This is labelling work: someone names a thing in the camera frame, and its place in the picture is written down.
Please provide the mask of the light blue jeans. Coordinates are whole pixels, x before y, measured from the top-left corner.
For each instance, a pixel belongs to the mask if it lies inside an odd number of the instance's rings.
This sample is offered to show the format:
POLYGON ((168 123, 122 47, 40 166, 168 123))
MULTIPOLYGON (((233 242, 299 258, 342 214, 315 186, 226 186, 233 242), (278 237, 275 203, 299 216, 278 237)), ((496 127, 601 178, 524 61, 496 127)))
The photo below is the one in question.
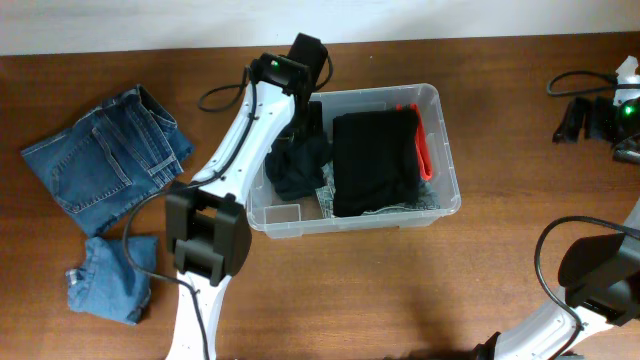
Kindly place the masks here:
MULTIPOLYGON (((316 196, 324 218, 335 218, 333 201, 335 196, 333 162, 329 161, 322 167, 325 185, 316 189, 316 196)), ((431 211, 440 209, 440 201, 433 186, 421 180, 418 187, 418 199, 415 201, 398 203, 382 207, 377 210, 367 210, 364 215, 392 214, 411 211, 431 211)))

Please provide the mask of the black red garment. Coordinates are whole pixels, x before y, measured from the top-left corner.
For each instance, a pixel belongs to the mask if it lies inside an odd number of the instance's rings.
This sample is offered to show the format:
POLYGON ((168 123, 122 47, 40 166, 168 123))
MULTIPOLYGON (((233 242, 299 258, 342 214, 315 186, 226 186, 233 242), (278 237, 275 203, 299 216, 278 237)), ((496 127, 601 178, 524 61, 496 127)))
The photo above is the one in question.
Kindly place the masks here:
POLYGON ((336 217, 440 208, 422 173, 416 109, 348 113, 333 120, 333 201, 336 217))

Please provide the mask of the medium blue denim garment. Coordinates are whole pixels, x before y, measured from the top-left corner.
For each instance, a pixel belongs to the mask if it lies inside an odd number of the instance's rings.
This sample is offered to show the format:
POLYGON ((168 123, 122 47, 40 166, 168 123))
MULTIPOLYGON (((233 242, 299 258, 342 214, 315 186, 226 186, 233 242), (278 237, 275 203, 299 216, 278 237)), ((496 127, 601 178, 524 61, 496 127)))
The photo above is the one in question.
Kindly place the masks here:
POLYGON ((150 277, 134 270, 122 242, 93 237, 82 265, 65 272, 71 311, 136 325, 151 299, 150 277))

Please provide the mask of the dark blue jeans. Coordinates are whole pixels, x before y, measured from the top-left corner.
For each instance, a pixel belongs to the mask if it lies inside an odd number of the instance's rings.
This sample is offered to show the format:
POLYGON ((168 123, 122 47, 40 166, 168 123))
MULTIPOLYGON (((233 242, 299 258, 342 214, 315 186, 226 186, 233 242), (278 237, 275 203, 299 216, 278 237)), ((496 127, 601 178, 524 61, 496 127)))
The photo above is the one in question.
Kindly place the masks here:
POLYGON ((193 151, 174 117, 136 85, 21 156, 56 203, 93 237, 183 173, 182 162, 193 151))

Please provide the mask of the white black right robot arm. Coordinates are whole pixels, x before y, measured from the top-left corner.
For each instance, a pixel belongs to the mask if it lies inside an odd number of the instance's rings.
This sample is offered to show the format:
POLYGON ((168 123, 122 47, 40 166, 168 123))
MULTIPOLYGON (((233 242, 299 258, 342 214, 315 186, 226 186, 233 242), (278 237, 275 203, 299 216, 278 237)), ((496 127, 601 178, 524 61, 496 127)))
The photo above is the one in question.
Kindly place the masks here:
MULTIPOLYGON (((618 161, 638 161, 639 99, 576 98, 552 140, 569 143, 580 136, 611 143, 618 161)), ((536 243, 534 269, 548 302, 518 326, 477 345, 473 358, 565 359, 586 338, 638 319, 639 211, 633 209, 622 224, 588 216, 552 221, 536 243), (608 232, 576 240, 559 266, 558 288, 551 289, 541 270, 542 246, 555 228, 568 223, 595 225, 608 232)))

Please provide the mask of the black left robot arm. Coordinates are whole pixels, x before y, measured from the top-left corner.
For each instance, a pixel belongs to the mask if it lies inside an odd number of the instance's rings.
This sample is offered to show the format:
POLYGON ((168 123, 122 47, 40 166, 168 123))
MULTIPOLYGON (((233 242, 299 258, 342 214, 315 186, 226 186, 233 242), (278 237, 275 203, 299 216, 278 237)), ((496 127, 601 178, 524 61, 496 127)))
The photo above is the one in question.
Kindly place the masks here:
POLYGON ((253 60, 233 101, 238 113, 214 155, 190 183, 171 186, 166 240, 181 285, 169 358, 215 358, 224 295, 251 246, 252 182, 279 135, 315 130, 319 109, 310 97, 330 64, 325 45, 303 33, 287 54, 253 60))

